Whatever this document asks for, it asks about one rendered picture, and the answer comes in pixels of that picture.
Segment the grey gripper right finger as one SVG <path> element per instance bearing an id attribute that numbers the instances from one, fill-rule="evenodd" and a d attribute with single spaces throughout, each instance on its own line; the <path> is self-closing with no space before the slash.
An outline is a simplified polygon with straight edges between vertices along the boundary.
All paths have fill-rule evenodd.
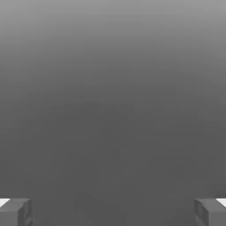
<path id="1" fill-rule="evenodd" d="M 226 198 L 194 199 L 197 226 L 226 226 Z"/>

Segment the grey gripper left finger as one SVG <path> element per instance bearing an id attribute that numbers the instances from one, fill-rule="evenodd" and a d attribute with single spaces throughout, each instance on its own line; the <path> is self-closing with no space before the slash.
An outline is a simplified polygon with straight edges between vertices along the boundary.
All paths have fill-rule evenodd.
<path id="1" fill-rule="evenodd" d="M 32 206 L 29 198 L 0 198 L 0 226 L 33 226 Z"/>

